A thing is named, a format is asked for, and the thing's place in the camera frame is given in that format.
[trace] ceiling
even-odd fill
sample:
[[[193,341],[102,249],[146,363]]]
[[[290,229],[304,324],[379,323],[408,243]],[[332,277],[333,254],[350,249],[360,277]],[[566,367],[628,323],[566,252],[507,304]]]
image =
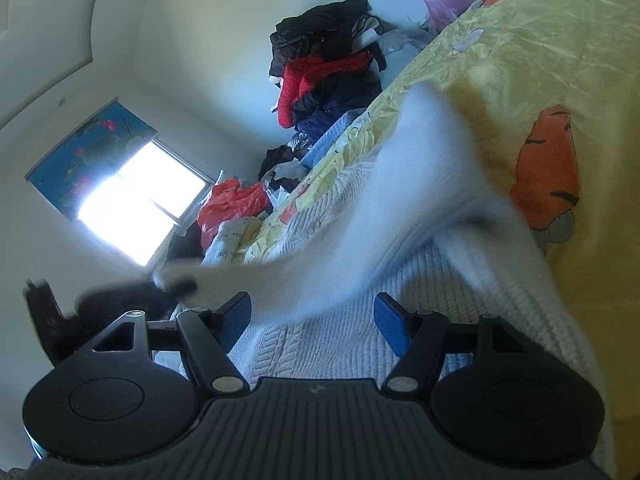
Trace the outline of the ceiling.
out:
[[[0,128],[91,61],[94,1],[9,0],[8,30],[0,34]]]
[[[339,0],[147,0],[133,71],[256,154],[287,142],[270,107],[269,34],[287,16]],[[369,0],[384,20],[422,22],[423,0]]]

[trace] bed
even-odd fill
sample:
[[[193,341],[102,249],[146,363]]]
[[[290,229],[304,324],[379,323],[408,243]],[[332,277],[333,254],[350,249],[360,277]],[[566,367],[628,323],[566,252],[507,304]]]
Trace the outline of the bed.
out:
[[[532,125],[559,105],[570,113],[580,191],[573,235],[549,244],[546,258],[606,375],[619,478],[631,478],[640,471],[639,69],[640,0],[479,0],[347,128],[239,254],[268,258],[290,218],[392,133],[418,81],[436,83],[462,111],[505,194]]]

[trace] window frame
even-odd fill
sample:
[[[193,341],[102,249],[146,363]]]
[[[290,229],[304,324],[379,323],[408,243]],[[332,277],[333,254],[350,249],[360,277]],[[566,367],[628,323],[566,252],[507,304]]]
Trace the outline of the window frame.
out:
[[[161,264],[164,263],[164,258],[166,256],[166,251],[169,247],[169,242],[171,241],[171,238],[174,236],[174,234],[183,235],[187,230],[187,228],[189,227],[189,225],[191,225],[196,220],[198,216],[198,212],[200,211],[200,203],[207,197],[207,195],[213,188],[214,183],[210,177],[208,177],[206,174],[194,168],[193,165],[189,164],[181,156],[177,155],[177,153],[175,153],[173,150],[171,150],[170,148],[165,146],[162,142],[160,142],[157,137],[149,140],[149,142],[154,143],[158,148],[160,148],[169,156],[174,158],[177,162],[183,165],[187,170],[190,170],[192,173],[196,174],[197,177],[199,177],[204,181],[205,185],[202,188],[202,191],[198,193],[196,198],[194,198],[191,204],[187,206],[187,208],[184,210],[184,212],[179,218],[169,213],[165,208],[163,208],[161,205],[159,205],[157,202],[155,202],[151,198],[146,197],[146,199],[149,200],[149,202],[151,202],[153,206],[158,208],[162,213],[167,215],[172,220],[172,222],[174,222],[174,227],[169,231],[169,233],[164,238],[162,243],[158,246],[158,248],[156,249],[156,252],[153,254],[153,256],[151,256],[149,261],[146,263],[146,266],[141,266],[123,250],[121,250],[120,248],[116,247],[113,244],[108,243],[106,240],[103,240],[102,238],[100,238],[97,234],[91,231],[91,228],[87,224],[82,222],[79,218],[76,217],[76,220],[74,221],[74,223],[79,224],[81,228],[84,229],[93,240],[97,240],[98,243],[100,243],[103,247],[107,248],[110,251],[114,251],[119,256],[123,257],[128,262],[133,264],[133,266],[135,266],[138,269],[141,269],[143,272],[146,272],[147,274],[152,274],[158,267],[160,267]]]

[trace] window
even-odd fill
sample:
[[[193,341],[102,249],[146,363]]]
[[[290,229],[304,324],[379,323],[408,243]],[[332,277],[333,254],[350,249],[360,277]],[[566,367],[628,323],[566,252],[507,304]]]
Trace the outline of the window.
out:
[[[78,219],[146,266],[208,184],[153,140],[87,197]]]

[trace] wall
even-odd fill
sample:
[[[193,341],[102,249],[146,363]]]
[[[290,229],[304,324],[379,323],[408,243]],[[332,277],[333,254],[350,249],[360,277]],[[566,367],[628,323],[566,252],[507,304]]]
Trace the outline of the wall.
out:
[[[94,1],[10,0],[9,28],[0,36],[0,128],[91,61]]]
[[[104,104],[120,101],[159,131],[159,140],[210,177],[220,168],[253,175],[259,160],[221,139],[180,105],[130,75],[90,64],[52,88],[0,130],[0,468],[28,466],[20,412],[25,394],[50,369],[31,327],[22,288],[47,280],[63,310],[92,286],[142,272],[79,224],[66,220],[24,175]],[[66,99],[58,106],[60,99]]]
[[[292,135],[270,113],[278,89],[267,81],[269,35],[283,18],[332,1],[339,0],[147,0],[134,72],[264,156]],[[369,3],[399,25],[426,13],[423,0]]]

